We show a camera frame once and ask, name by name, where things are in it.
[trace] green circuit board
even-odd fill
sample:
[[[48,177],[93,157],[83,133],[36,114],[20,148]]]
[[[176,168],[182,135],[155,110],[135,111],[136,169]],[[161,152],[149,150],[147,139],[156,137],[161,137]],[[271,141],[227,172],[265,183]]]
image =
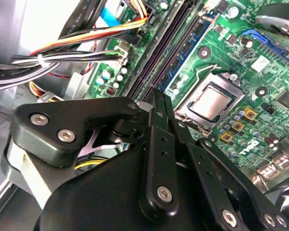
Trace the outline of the green circuit board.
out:
[[[270,48],[253,40],[253,46],[245,51],[246,48],[240,45],[242,33],[249,28],[259,28],[256,24],[255,16],[257,11],[266,4],[273,2],[289,2],[289,0],[262,0],[247,1],[233,0],[228,8],[237,7],[239,15],[236,18],[229,19],[227,15],[221,15],[214,28],[205,36],[199,44],[198,49],[207,46],[211,50],[208,59],[201,59],[198,55],[198,49],[186,62],[180,74],[167,88],[166,94],[171,96],[174,108],[179,104],[181,99],[187,94],[191,87],[197,81],[196,71],[217,64],[221,69],[213,72],[230,72],[239,76],[241,81],[241,89],[245,94],[243,100],[233,109],[220,124],[215,127],[209,138],[223,150],[236,165],[248,174],[255,172],[263,163],[272,161],[271,156],[276,152],[264,142],[264,138],[270,133],[274,133],[278,138],[289,136],[289,105],[285,107],[279,101],[283,97],[289,96],[289,64],[279,55],[275,54]],[[234,36],[235,42],[228,42],[230,36]],[[264,58],[264,64],[261,64],[259,57]],[[199,83],[205,79],[210,70],[199,73]],[[174,90],[178,90],[176,84],[180,82],[179,93],[174,94]],[[265,87],[267,92],[265,96],[256,96],[258,88]],[[262,108],[262,104],[266,103],[273,108],[274,113],[270,114]],[[256,112],[254,120],[244,120],[243,116],[238,122],[244,125],[244,128],[237,132],[231,128],[227,133],[233,138],[230,142],[221,140],[220,130],[228,121],[234,120],[233,116],[239,110],[249,107]],[[251,131],[258,131],[260,137],[255,138]],[[199,132],[191,129],[195,140],[202,137]],[[241,140],[252,141],[257,140],[258,144],[249,152],[242,154],[245,149],[239,142]],[[235,156],[231,156],[230,151],[235,151]]]
[[[152,44],[156,42],[159,29],[164,26],[166,20],[169,20],[169,16],[171,16],[179,7],[179,4],[174,5],[177,3],[177,0],[167,0],[169,5],[167,9],[162,9],[158,0],[147,0],[145,2],[149,4],[149,9],[147,9],[147,11],[149,14],[151,13],[152,16],[149,18],[148,22],[137,31],[137,34],[141,38],[139,44],[128,45],[130,49],[128,55],[129,62],[126,65],[128,70],[134,70],[139,63],[144,61],[146,55],[151,49],[153,49]],[[136,17],[136,13],[131,8],[127,8],[123,13],[121,23],[134,20]],[[118,39],[110,39],[107,49],[113,50],[117,45],[119,45],[119,43],[120,41]],[[96,80],[102,78],[104,71],[111,73],[111,78],[107,81],[104,80],[104,84],[97,84]],[[94,73],[94,79],[90,88],[91,98],[94,99],[123,95],[124,90],[126,90],[133,78],[130,73],[124,75],[121,74],[123,80],[118,82],[116,76],[120,74],[120,67],[118,68],[107,64],[99,65]]]
[[[90,89],[91,98],[127,94],[131,83],[136,81],[134,74],[138,72],[139,64],[144,61],[145,56],[148,56],[148,49],[152,46],[157,33],[161,33],[161,28],[166,29],[164,23],[169,19],[169,15],[174,15],[172,14],[172,11],[175,10],[174,6],[183,1],[168,0],[169,8],[167,10],[161,9],[160,2],[157,0],[147,0],[146,2],[155,9],[155,19],[153,23],[147,23],[141,28],[144,35],[140,43],[137,46],[131,45],[129,61],[126,65],[129,73],[118,82],[116,76],[120,75],[119,69],[107,64],[99,65],[94,73]],[[289,63],[266,45],[252,37],[242,36],[242,33],[249,29],[265,32],[265,28],[256,21],[257,13],[267,4],[289,3],[289,0],[227,0],[227,2],[229,6],[221,15],[216,13],[216,17],[207,15],[202,18],[202,23],[204,24],[207,19],[206,23],[211,22],[210,26],[180,68],[179,73],[163,90],[171,97],[173,107],[177,108],[182,103],[182,99],[196,89],[210,72],[213,74],[228,72],[237,75],[240,82],[239,88],[243,92],[244,98],[205,136],[214,142],[252,180],[257,170],[267,164],[272,164],[272,159],[281,153],[282,148],[278,144],[270,147],[265,139],[272,133],[278,139],[289,138]],[[158,70],[163,69],[164,62],[171,50],[176,47],[183,37],[185,29],[197,17],[197,14],[198,9],[195,8],[169,44],[155,69],[143,83],[143,87],[140,88],[139,94],[134,100],[141,100],[144,92],[154,85],[154,78]],[[131,9],[127,9],[122,17],[122,22],[134,18],[135,13]],[[289,48],[289,39],[284,40],[283,37],[270,33],[265,34],[275,44],[281,44],[282,48]],[[243,38],[248,38],[249,42],[252,41],[252,45],[248,48],[244,46]],[[118,40],[112,39],[109,41],[108,49],[112,50],[118,44]],[[210,50],[210,55],[206,58],[200,57],[198,52],[203,47]],[[206,69],[200,72],[197,78],[198,70],[212,65],[216,65],[218,68]],[[105,71],[111,74],[111,78],[105,84],[97,84],[97,79],[101,79]],[[119,86],[114,88],[114,83],[118,83]],[[113,89],[111,94],[108,92],[109,88]],[[264,93],[259,95],[259,90],[263,90]],[[248,116],[240,115],[240,118],[234,119],[242,111],[246,114],[252,112],[254,117],[248,118]],[[232,124],[230,128],[226,128],[229,121],[234,121],[236,125],[239,123],[240,130],[235,130]],[[190,130],[195,140],[204,136],[204,133],[199,130]],[[225,140],[224,134],[230,135],[230,139]],[[246,146],[242,146],[243,141],[248,146],[247,149]],[[289,166],[285,169],[277,168],[276,172],[273,180],[270,177],[266,179],[267,188],[264,190],[262,188],[263,191],[271,189],[288,178]]]

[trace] cpu socket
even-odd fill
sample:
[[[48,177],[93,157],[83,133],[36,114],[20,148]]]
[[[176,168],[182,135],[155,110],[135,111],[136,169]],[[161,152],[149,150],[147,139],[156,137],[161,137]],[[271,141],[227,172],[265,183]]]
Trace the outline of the cpu socket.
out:
[[[208,135],[244,98],[241,88],[225,77],[227,74],[209,73],[198,86],[194,84],[175,108],[176,118],[194,129],[201,127]]]

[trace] motherboard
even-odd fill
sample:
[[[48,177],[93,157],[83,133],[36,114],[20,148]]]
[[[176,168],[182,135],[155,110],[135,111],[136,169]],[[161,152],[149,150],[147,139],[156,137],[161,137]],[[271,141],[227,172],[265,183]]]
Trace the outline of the motherboard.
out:
[[[91,98],[138,102],[158,88],[262,192],[289,178],[289,0],[145,2],[137,40],[108,41],[124,55],[95,69]],[[119,18],[136,14],[126,5]]]

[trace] cable tie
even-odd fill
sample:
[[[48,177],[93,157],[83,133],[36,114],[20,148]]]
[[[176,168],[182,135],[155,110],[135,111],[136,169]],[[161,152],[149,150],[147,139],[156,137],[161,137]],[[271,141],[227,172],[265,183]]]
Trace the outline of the cable tie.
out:
[[[38,61],[42,67],[48,67],[49,66],[49,64],[45,63],[45,60],[44,60],[42,54],[38,54]]]

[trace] blue expansion slot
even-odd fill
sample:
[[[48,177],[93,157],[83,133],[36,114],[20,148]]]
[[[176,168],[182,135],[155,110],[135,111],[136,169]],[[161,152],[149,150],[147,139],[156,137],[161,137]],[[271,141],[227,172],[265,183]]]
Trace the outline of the blue expansion slot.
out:
[[[169,84],[171,84],[174,77],[177,76],[178,72],[182,69],[184,63],[194,52],[196,46],[201,42],[202,38],[208,32],[208,28],[212,22],[217,17],[218,13],[213,12],[211,14],[206,14],[197,23],[195,30],[192,35],[189,36],[188,40],[185,42],[185,46],[182,46],[178,56],[173,59],[166,73],[164,74],[163,80],[161,81],[158,89],[164,92]]]
[[[270,49],[272,49],[275,53],[277,53],[278,55],[280,55],[283,59],[285,59],[286,61],[289,62],[289,57],[287,56],[287,54],[281,50],[280,48],[276,47],[273,43],[271,43],[265,36],[263,36],[262,34],[260,34],[258,31],[256,30],[247,30],[245,31],[242,35],[249,35],[252,38],[258,40],[259,42],[267,45]]]

